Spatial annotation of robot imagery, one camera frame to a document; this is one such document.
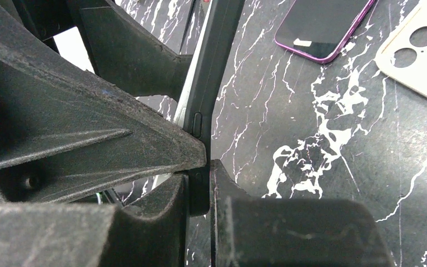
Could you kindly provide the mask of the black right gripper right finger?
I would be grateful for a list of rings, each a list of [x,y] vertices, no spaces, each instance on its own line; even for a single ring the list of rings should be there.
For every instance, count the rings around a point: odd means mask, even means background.
[[[253,197],[210,163],[213,266],[393,266],[358,202]]]

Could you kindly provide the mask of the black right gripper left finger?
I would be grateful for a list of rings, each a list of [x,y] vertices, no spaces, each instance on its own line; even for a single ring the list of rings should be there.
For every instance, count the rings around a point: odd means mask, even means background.
[[[0,204],[0,266],[183,266],[187,206],[179,174],[126,207]]]

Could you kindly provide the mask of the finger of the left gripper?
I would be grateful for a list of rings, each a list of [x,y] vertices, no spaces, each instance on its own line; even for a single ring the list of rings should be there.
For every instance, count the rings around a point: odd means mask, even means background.
[[[158,40],[114,1],[67,1],[96,75],[133,96],[178,101],[193,56]]]
[[[173,123],[29,31],[0,1],[0,202],[70,202],[158,175],[151,141]],[[75,25],[67,1],[22,2],[25,20]]]

